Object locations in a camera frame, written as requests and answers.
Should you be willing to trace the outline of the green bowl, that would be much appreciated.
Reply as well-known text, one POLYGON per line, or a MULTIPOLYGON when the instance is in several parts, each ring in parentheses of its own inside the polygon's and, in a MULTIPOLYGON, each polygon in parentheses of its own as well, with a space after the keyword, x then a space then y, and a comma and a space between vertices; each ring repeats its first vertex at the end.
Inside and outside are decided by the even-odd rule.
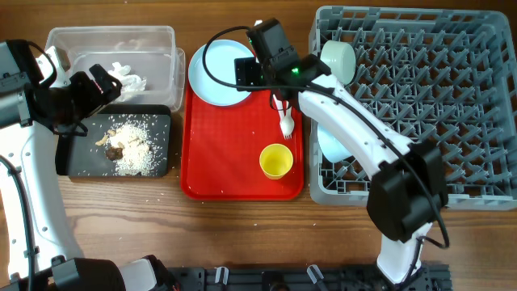
POLYGON ((350 44, 329 40, 322 48, 320 59, 343 85, 351 83, 355 76, 356 59, 350 44))

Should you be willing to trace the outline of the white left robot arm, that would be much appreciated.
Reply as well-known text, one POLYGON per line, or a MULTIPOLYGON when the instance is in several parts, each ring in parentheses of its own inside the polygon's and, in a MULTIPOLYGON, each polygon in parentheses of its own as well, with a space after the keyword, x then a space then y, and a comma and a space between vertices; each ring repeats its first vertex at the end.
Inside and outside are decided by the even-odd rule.
POLYGON ((87 259, 66 220, 55 166, 57 137, 84 137, 83 121, 120 96, 101 65, 64 86, 59 57, 29 40, 1 43, 1 197, 11 241, 11 290, 178 290, 154 255, 122 267, 87 259))

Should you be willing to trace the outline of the rice and food scraps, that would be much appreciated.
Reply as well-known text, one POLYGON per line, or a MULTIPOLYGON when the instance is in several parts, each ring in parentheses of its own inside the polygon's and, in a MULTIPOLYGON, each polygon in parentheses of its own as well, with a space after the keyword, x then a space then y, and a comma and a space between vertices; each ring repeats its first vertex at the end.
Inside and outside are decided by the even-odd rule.
POLYGON ((164 175, 167 168, 170 119, 149 113, 99 114, 86 120, 89 141, 85 141, 90 158, 99 158, 82 172, 91 175, 99 169, 101 176, 164 175))

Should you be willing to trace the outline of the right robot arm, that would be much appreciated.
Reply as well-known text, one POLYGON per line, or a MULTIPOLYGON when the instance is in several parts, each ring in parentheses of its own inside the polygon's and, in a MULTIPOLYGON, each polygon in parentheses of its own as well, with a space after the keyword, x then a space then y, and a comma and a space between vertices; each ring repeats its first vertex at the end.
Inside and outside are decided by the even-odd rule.
POLYGON ((376 265, 385 279, 406 287, 419 270, 422 245, 434 223, 449 247, 440 210, 448 204, 443 159, 432 141, 414 142, 391 129, 343 86, 328 61, 299 57, 277 19, 246 27, 254 54, 240 91, 269 90, 330 132, 357 160, 370 181, 367 211, 382 234, 376 265))

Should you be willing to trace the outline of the light blue bowl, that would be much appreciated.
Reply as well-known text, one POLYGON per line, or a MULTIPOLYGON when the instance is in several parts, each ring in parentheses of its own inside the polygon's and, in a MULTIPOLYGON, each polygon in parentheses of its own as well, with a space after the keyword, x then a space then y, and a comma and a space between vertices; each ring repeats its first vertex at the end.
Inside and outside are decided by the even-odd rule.
POLYGON ((351 152, 320 124, 317 126, 317 139, 322 154, 329 162, 341 162, 352 156, 351 152))

